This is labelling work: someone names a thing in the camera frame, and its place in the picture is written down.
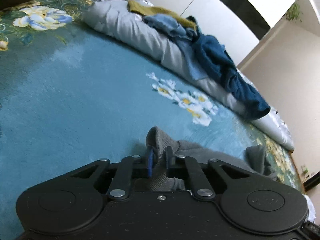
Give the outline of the teal floral bed blanket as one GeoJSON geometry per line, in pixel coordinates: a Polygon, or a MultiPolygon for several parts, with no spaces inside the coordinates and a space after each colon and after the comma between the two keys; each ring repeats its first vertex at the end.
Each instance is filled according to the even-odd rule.
{"type": "Polygon", "coordinates": [[[278,180],[302,190],[292,158],[252,124],[81,19],[94,0],[31,0],[1,11],[1,239],[23,232],[27,188],[100,158],[144,153],[157,126],[244,159],[266,147],[278,180]]]}

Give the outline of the olive green garment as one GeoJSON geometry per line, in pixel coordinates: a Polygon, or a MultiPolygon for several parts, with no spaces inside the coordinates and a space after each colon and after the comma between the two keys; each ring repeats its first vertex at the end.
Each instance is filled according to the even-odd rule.
{"type": "Polygon", "coordinates": [[[178,23],[180,23],[185,28],[191,28],[194,31],[197,29],[196,23],[194,23],[191,20],[188,20],[186,18],[182,18],[179,14],[170,11],[168,9],[162,8],[162,7],[147,7],[144,5],[141,5],[140,3],[136,1],[128,1],[127,8],[129,12],[133,12],[136,14],[140,14],[142,16],[153,16],[156,14],[163,14],[167,16],[171,16],[174,18],[178,23]]]}

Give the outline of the light blue garment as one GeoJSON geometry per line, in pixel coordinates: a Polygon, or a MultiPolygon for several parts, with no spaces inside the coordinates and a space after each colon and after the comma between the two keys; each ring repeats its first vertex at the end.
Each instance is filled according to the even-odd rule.
{"type": "Polygon", "coordinates": [[[143,21],[148,26],[163,33],[178,46],[186,60],[189,76],[193,80],[201,80],[208,77],[191,47],[193,39],[197,38],[196,31],[191,27],[183,27],[176,19],[165,14],[144,16],[143,21]]]}

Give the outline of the grey floral folded duvet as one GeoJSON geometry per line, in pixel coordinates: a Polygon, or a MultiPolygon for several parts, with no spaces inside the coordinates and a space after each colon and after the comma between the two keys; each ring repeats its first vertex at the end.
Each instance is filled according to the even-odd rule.
{"type": "Polygon", "coordinates": [[[129,12],[129,2],[123,0],[98,1],[87,9],[83,21],[95,31],[115,38],[150,56],[164,68],[174,72],[195,87],[205,92],[187,95],[174,87],[174,82],[154,78],[166,85],[169,99],[175,100],[184,109],[196,109],[196,122],[209,124],[213,106],[208,97],[216,99],[234,111],[271,139],[289,151],[295,149],[291,134],[283,120],[256,90],[253,83],[236,67],[228,67],[227,73],[235,81],[212,79],[207,68],[202,68],[194,55],[192,43],[178,46],[173,40],[174,26],[178,22],[168,15],[141,16],[129,12]]]}

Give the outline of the green potted plant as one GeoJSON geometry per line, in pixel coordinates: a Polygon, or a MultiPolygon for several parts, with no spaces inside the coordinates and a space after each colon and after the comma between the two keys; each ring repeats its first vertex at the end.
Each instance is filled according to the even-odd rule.
{"type": "Polygon", "coordinates": [[[302,15],[299,3],[295,2],[285,13],[285,18],[287,21],[302,22],[302,15]]]}

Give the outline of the white black wardrobe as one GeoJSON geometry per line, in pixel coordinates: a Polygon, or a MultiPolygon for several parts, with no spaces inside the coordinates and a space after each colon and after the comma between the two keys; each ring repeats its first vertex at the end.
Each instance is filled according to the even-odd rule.
{"type": "Polygon", "coordinates": [[[206,35],[215,36],[240,67],[264,35],[245,20],[260,19],[272,29],[296,0],[148,0],[180,16],[194,16],[206,35]]]}

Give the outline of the dark blue fleece garment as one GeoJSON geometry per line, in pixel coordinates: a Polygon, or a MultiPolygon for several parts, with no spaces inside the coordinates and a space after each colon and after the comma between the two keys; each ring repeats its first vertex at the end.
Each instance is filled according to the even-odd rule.
{"type": "Polygon", "coordinates": [[[197,37],[193,39],[191,47],[202,69],[244,105],[246,119],[257,120],[266,116],[271,107],[260,93],[241,77],[217,38],[204,35],[195,17],[188,16],[187,19],[196,24],[197,37]]]}

